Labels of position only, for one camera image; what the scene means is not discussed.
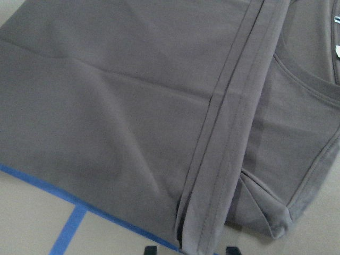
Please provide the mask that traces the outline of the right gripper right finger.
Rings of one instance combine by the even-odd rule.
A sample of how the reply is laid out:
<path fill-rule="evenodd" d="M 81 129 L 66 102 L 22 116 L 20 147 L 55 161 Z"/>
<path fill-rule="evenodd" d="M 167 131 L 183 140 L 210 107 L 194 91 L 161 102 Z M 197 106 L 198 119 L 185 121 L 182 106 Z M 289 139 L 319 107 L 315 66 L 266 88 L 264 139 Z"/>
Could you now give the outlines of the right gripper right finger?
<path fill-rule="evenodd" d="M 240 249 L 236 246 L 227 246 L 226 255 L 242 255 Z"/>

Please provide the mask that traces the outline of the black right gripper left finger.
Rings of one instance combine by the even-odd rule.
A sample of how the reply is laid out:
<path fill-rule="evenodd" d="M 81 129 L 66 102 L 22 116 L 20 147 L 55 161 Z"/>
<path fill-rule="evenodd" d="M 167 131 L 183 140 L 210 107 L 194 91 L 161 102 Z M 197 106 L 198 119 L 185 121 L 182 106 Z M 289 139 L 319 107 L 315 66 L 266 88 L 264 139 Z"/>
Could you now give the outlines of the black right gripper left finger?
<path fill-rule="evenodd" d="M 150 245 L 144 248 L 144 255 L 157 255 L 157 246 Z"/>

